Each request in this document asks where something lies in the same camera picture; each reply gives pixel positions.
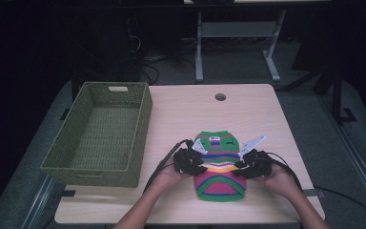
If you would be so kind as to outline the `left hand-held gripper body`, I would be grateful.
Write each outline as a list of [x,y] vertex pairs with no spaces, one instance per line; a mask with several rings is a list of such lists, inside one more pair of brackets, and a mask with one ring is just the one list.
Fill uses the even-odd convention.
[[182,140],[173,149],[174,169],[181,174],[196,176],[196,169],[205,166],[204,164],[196,165],[195,159],[203,157],[207,153],[200,139],[196,141],[191,139]]

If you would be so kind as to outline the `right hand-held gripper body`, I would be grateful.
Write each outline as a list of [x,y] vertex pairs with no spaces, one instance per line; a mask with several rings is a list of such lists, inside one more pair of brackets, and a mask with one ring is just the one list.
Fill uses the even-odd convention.
[[243,170],[246,174],[246,179],[265,177],[272,171],[272,162],[270,157],[262,151],[258,151],[255,147],[258,146],[266,136],[262,135],[252,140],[245,141],[238,153],[240,160],[246,163]]

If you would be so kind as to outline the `rainbow striped sock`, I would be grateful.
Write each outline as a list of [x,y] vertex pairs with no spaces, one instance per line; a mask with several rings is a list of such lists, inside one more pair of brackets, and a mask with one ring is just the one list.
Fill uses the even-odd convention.
[[240,160],[239,143],[228,131],[201,132],[195,140],[207,152],[201,159],[207,170],[193,178],[197,196],[214,202],[239,201],[246,196],[246,179],[234,175]]

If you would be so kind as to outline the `person's left hand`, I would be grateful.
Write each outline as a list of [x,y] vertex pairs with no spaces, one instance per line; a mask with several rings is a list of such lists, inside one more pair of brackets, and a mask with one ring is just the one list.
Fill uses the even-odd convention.
[[176,172],[174,169],[174,161],[172,158],[169,158],[166,165],[154,179],[152,185],[160,194],[163,194],[186,177],[185,174]]

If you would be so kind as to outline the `person's right hand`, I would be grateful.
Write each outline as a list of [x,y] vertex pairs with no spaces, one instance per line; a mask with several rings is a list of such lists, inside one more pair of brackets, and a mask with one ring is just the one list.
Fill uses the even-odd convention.
[[300,193],[293,178],[278,165],[272,166],[272,172],[269,176],[257,177],[255,181],[286,199],[292,199],[296,194]]

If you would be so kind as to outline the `green woven basket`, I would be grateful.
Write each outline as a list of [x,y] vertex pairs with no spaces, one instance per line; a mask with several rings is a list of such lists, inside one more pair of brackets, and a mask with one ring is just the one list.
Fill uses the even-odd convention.
[[84,83],[41,170],[67,185],[137,187],[152,106],[146,83]]

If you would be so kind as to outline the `black metal stand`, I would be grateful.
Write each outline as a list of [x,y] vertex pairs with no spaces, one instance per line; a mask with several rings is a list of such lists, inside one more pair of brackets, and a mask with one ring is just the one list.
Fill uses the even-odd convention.
[[349,108],[341,106],[342,82],[343,80],[337,66],[324,65],[318,71],[318,80],[314,86],[314,92],[318,95],[324,95],[329,90],[332,90],[330,112],[339,125],[342,125],[344,122],[356,122],[353,112]]

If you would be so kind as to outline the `metal floor rail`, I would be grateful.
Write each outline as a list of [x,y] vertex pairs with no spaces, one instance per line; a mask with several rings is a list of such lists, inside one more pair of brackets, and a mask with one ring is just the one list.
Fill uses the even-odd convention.
[[23,220],[21,229],[33,229],[38,224],[54,185],[55,181],[50,176],[44,176],[44,180],[37,190],[31,207]]
[[343,123],[338,121],[335,116],[332,114],[331,106],[326,98],[319,96],[317,98],[319,104],[321,105],[324,113],[328,116],[332,125],[335,128],[335,131],[339,135],[341,141],[347,149],[348,157],[351,160],[351,163],[356,169],[358,176],[360,177],[365,189],[366,189],[366,163],[363,161],[356,145],[351,140],[350,136],[344,129]]

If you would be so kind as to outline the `grey metal table frame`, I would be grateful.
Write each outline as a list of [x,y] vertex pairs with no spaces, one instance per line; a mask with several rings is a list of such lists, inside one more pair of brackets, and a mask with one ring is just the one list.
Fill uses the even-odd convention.
[[270,47],[264,50],[263,58],[274,82],[281,80],[273,60],[273,54],[286,11],[282,10],[275,21],[261,22],[204,22],[202,12],[197,14],[196,53],[195,53],[195,81],[202,82],[202,40],[204,38],[270,38]]

